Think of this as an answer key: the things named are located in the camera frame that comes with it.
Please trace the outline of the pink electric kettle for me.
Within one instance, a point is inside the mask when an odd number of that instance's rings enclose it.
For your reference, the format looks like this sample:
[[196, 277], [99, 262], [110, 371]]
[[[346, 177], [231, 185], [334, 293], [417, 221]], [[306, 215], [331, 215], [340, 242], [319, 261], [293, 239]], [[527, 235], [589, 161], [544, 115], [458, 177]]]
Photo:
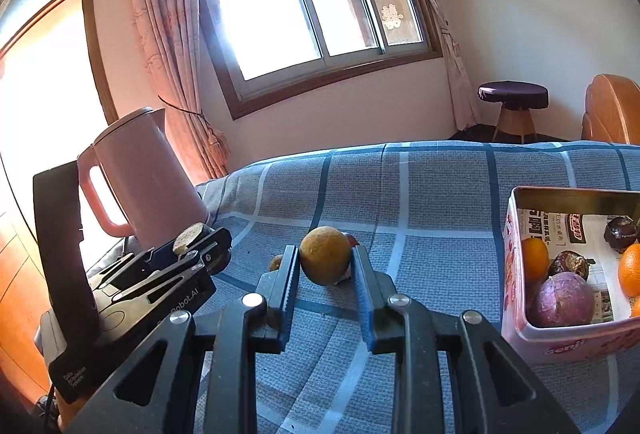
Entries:
[[[143, 249], [157, 248], [196, 223], [210, 222], [165, 134], [165, 111], [140, 108], [112, 123], [77, 158], [79, 186], [101, 228], [116, 238], [134, 236]], [[125, 225], [104, 209], [90, 177], [99, 168]]]

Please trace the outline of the large orange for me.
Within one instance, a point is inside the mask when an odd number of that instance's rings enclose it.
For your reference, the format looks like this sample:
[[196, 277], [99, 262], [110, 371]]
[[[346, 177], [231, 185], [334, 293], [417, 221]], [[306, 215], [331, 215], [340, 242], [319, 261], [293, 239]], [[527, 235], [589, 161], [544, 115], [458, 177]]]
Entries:
[[640, 295], [640, 244], [634, 243], [623, 253], [618, 264], [618, 282], [627, 298]]

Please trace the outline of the brown round longan fruit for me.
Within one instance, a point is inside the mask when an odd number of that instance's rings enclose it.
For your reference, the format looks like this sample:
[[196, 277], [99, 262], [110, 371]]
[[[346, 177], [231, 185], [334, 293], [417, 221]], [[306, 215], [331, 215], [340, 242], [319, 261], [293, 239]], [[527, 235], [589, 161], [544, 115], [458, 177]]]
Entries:
[[213, 228], [205, 223], [195, 223], [186, 228], [175, 238], [172, 244], [172, 253], [180, 256], [188, 253], [196, 244], [208, 237]]

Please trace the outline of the pink left curtain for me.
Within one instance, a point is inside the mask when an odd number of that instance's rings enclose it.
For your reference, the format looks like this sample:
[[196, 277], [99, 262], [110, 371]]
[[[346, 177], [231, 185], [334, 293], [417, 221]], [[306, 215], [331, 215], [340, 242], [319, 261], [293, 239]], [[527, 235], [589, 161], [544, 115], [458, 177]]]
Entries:
[[166, 135], [194, 184], [228, 174], [228, 142], [207, 120], [198, 82], [198, 0], [131, 0], [145, 68], [166, 110]]

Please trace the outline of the small orange tangerine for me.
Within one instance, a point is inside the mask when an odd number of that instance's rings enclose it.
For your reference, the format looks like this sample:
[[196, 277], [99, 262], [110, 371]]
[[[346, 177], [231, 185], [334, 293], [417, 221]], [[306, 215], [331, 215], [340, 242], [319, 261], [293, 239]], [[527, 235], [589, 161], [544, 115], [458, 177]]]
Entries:
[[526, 284], [546, 279], [550, 265], [549, 252], [544, 240], [527, 238], [522, 241], [522, 259]]

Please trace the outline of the dark wrinkled passion fruit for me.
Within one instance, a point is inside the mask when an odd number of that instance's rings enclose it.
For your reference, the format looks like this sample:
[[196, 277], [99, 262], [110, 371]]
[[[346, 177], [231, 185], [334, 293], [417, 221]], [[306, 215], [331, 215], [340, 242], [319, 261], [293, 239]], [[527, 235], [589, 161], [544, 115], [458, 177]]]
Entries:
[[624, 253], [639, 239], [637, 223], [629, 216], [616, 216], [604, 228], [605, 242], [616, 252]]

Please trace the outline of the printed paper tin liner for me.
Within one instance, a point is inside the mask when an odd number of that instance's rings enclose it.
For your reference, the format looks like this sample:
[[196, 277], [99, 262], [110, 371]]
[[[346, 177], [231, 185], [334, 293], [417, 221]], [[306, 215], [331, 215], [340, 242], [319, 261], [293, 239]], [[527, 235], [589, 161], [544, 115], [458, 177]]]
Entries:
[[[623, 253], [614, 251], [604, 240], [606, 223], [616, 216], [579, 213], [557, 213], [530, 209], [518, 210], [518, 226], [521, 239], [544, 240], [549, 252], [550, 264], [562, 251], [572, 250], [585, 258], [593, 258], [588, 280], [593, 290], [596, 307], [590, 324], [626, 320], [639, 313], [639, 297], [627, 298], [618, 282], [618, 264]], [[540, 286], [551, 276], [526, 284], [527, 313]]]

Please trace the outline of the blue plaid tablecloth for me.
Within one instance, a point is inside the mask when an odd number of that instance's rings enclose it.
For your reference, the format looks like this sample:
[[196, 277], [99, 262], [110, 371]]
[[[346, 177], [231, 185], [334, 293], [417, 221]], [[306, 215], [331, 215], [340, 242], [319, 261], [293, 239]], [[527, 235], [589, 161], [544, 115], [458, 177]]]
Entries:
[[[215, 225], [232, 235], [231, 262], [203, 312], [252, 292], [286, 246], [331, 226], [430, 310], [477, 310], [498, 326], [502, 232], [517, 186], [637, 190], [639, 151], [600, 142], [391, 142], [254, 163], [198, 187]], [[300, 280], [290, 342], [280, 355], [258, 356], [256, 371], [260, 432], [390, 428], [394, 360], [364, 346], [351, 284]]]

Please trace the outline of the window with metal frame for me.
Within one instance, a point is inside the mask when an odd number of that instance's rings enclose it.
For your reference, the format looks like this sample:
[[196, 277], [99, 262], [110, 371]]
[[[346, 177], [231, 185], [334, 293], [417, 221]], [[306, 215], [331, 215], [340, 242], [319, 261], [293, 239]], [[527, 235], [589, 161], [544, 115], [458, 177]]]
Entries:
[[442, 52], [427, 0], [201, 0], [201, 26], [233, 119]]

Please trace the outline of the dark cushioned round stool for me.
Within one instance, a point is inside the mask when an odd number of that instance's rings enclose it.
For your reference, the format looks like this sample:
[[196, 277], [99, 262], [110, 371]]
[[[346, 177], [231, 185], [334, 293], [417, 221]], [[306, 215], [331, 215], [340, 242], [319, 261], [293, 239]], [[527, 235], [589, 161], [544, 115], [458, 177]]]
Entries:
[[549, 93], [544, 86], [520, 81], [488, 82], [478, 87], [477, 95], [482, 102], [500, 105], [493, 142], [500, 134], [518, 136], [522, 144], [526, 136], [538, 138], [532, 110], [549, 107]]

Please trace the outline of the purple round fruit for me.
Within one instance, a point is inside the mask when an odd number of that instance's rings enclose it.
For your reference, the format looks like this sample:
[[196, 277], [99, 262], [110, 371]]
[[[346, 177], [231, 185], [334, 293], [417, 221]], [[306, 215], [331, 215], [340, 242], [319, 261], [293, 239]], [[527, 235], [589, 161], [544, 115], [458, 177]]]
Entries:
[[527, 318], [538, 328], [590, 324], [596, 307], [593, 290], [574, 272], [549, 277], [535, 294]]

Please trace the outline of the yellow-brown round fruit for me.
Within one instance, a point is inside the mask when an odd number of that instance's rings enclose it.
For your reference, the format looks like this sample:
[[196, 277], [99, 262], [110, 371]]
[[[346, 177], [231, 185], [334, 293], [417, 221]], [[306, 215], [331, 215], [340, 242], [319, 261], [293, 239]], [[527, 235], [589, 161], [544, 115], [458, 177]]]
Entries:
[[314, 228], [299, 246], [306, 277], [318, 286], [336, 284], [348, 269], [352, 246], [347, 237], [330, 226]]

